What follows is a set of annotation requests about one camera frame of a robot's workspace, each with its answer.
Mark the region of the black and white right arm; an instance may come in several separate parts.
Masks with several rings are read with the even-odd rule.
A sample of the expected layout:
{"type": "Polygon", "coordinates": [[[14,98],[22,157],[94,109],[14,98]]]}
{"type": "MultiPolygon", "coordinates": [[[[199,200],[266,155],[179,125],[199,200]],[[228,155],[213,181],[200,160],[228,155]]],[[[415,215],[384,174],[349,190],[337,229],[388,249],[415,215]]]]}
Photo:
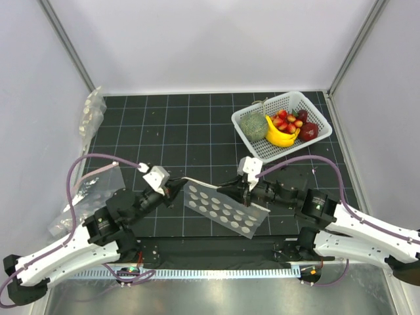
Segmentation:
{"type": "Polygon", "coordinates": [[[217,192],[250,206],[256,201],[286,206],[307,224],[295,244],[297,255],[342,257],[388,270],[401,282],[419,285],[419,231],[371,217],[315,190],[276,181],[249,184],[237,179],[217,192]]]}

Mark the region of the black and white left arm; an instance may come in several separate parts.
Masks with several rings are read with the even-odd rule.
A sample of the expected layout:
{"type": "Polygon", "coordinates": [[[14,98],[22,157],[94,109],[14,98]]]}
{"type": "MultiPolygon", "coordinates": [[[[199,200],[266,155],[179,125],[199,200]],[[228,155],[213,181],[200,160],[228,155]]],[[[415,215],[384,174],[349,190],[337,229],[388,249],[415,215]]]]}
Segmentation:
{"type": "Polygon", "coordinates": [[[127,188],[115,191],[104,207],[67,236],[31,255],[5,257],[3,266],[9,277],[1,289],[7,290],[13,306],[24,306],[84,269],[133,262],[140,252],[133,225],[161,204],[172,206],[186,183],[185,179],[170,180],[162,194],[150,187],[139,194],[127,188]]]}

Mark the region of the clear dotted zip bag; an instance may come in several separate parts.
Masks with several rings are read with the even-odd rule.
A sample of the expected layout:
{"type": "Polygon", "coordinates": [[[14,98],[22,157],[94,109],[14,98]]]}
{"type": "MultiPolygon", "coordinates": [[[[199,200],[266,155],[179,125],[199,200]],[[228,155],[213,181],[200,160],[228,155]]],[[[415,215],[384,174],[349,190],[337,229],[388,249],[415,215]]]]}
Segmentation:
{"type": "Polygon", "coordinates": [[[249,207],[217,192],[217,187],[186,177],[184,203],[211,221],[251,239],[270,210],[252,203],[249,207]]]}

